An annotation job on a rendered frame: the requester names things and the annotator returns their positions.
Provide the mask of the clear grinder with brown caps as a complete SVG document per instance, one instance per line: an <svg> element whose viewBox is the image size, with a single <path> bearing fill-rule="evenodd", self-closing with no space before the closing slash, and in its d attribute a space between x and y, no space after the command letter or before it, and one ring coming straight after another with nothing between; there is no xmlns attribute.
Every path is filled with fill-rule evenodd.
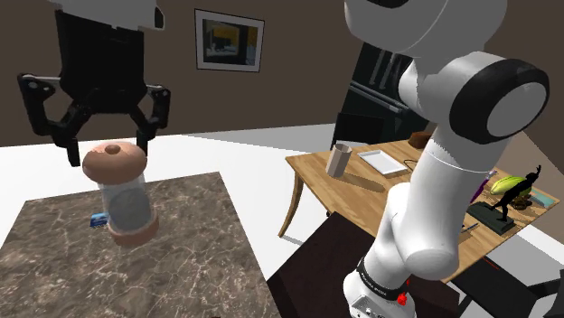
<svg viewBox="0 0 564 318"><path fill-rule="evenodd" d="M139 146L118 141L93 147L82 162L82 171L101 191L109 234L122 247L141 246L159 229L145 189L146 165Z"/></svg>

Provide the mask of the framed wall picture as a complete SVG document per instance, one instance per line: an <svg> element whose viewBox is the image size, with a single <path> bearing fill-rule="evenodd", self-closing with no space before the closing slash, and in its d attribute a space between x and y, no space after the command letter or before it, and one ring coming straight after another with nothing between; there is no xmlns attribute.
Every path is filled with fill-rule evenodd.
<svg viewBox="0 0 564 318"><path fill-rule="evenodd" d="M196 8L198 70L259 72L265 22Z"/></svg>

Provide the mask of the black figure on base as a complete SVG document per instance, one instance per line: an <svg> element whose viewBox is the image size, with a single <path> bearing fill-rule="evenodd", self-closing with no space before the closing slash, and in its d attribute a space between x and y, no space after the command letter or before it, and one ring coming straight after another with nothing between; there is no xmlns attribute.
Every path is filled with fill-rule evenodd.
<svg viewBox="0 0 564 318"><path fill-rule="evenodd" d="M477 201L472 203L466 212L496 234L504 234L514 226L514 221L508 216L509 205L531 192L532 185L539 178L540 172L541 166L538 165L534 173L528 173L524 177L525 181L518 183L505 194L501 194L502 198L495 204Z"/></svg>

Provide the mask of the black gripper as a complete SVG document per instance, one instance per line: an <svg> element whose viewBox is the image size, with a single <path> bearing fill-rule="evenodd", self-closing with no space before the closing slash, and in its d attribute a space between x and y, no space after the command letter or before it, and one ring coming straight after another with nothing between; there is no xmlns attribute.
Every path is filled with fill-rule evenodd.
<svg viewBox="0 0 564 318"><path fill-rule="evenodd" d="M171 91L144 82L144 34L91 21L61 10L55 12L61 52L60 77L20 73L17 82L33 132L50 136L67 152L72 167L81 165L76 135L94 115L87 100L106 113L126 108L137 125L136 145L148 155L148 142L168 126ZM50 120L44 102L61 89L72 101L60 121ZM147 94L153 100L150 117L138 103Z"/></svg>

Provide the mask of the wooden table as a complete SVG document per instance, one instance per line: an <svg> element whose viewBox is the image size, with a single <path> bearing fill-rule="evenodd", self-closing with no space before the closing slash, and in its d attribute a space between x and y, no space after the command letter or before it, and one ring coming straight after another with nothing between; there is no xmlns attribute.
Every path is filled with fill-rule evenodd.
<svg viewBox="0 0 564 318"><path fill-rule="evenodd" d="M406 140L356 146L352 150L345 174L340 178L333 178L325 171L329 152L289 156L287 162L295 171L295 184L288 213L278 235L283 237L287 231L305 187L309 188L327 211L337 211L361 229L375 235L381 222L388 190L397 183L407 182L410 173L378 173L358 156L359 153L374 150L382 150L399 162L417 161L421 156L421 152ZM502 235L496 234L483 224L463 233L458 241L459 268L443 281L447 283L459 276L546 211L546 208L538 204L533 204L525 210L510 209L509 216L514 219L515 226Z"/></svg>

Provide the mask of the dark robot stand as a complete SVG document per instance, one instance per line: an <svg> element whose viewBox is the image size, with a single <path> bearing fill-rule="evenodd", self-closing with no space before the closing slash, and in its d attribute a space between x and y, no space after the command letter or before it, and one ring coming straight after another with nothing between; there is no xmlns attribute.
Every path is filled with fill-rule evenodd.
<svg viewBox="0 0 564 318"><path fill-rule="evenodd" d="M281 318L351 318L343 280L374 236L334 213L268 279ZM460 318L459 293L440 281L409 278L417 318Z"/></svg>

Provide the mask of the purple stick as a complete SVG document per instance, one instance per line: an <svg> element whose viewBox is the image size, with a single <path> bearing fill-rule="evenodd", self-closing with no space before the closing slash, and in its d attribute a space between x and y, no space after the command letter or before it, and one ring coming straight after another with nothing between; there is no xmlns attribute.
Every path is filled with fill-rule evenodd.
<svg viewBox="0 0 564 318"><path fill-rule="evenodd" d="M470 204L472 204L477 197L484 191L484 187L485 185L490 181L490 179L494 176L498 174L498 172L496 170L491 170L487 173L487 175L485 176L484 180L482 181L482 183L480 184L479 188L477 189L477 191L475 192L474 196L472 197Z"/></svg>

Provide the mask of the yellow-green fruit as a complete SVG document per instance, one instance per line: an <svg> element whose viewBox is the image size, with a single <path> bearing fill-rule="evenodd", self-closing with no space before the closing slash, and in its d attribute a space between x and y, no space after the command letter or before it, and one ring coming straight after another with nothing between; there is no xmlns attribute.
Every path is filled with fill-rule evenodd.
<svg viewBox="0 0 564 318"><path fill-rule="evenodd" d="M511 188L522 181L525 181L525 178L520 176L510 175L503 177L491 186L490 193L492 195L505 194L507 191L509 191Z"/></svg>

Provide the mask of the black bench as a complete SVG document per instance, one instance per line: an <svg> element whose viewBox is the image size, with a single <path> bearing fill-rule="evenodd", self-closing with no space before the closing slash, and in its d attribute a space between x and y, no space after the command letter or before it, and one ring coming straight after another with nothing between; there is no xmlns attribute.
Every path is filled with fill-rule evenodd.
<svg viewBox="0 0 564 318"><path fill-rule="evenodd" d="M460 313L474 301L493 318L530 318L540 299L556 295L551 308L540 318L564 318L564 268L559 278L525 285L489 257L482 257L451 282L465 293Z"/></svg>

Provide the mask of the teal book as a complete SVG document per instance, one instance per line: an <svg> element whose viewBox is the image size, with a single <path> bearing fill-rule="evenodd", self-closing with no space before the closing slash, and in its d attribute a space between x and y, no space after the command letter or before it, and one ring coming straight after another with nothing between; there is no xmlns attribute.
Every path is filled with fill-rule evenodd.
<svg viewBox="0 0 564 318"><path fill-rule="evenodd" d="M541 207L548 209L550 206L552 206L556 201L554 199L552 199L550 196L542 193L542 192L538 192L535 189L532 189L530 192L530 200L539 204Z"/></svg>

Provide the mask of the white rectangular tray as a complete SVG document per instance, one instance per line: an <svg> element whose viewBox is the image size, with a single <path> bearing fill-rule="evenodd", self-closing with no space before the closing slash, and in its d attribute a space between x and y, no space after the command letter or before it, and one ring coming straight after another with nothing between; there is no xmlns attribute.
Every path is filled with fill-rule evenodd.
<svg viewBox="0 0 564 318"><path fill-rule="evenodd" d="M358 153L358 156L382 175L401 173L408 168L382 150Z"/></svg>

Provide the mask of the brown box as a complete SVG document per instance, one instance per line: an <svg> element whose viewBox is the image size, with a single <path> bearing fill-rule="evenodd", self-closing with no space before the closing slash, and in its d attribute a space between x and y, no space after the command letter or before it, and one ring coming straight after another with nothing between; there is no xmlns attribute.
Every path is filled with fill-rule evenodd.
<svg viewBox="0 0 564 318"><path fill-rule="evenodd" d="M416 149L423 149L427 145L431 136L431 133L425 131L414 132L411 134L408 143Z"/></svg>

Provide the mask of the beige faceted cup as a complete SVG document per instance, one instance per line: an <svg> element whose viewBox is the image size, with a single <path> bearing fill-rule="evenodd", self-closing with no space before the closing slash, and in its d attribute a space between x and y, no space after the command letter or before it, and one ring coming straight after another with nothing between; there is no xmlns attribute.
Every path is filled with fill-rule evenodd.
<svg viewBox="0 0 564 318"><path fill-rule="evenodd" d="M342 177L352 154L352 148L345 144L335 144L332 147L325 171L328 175Z"/></svg>

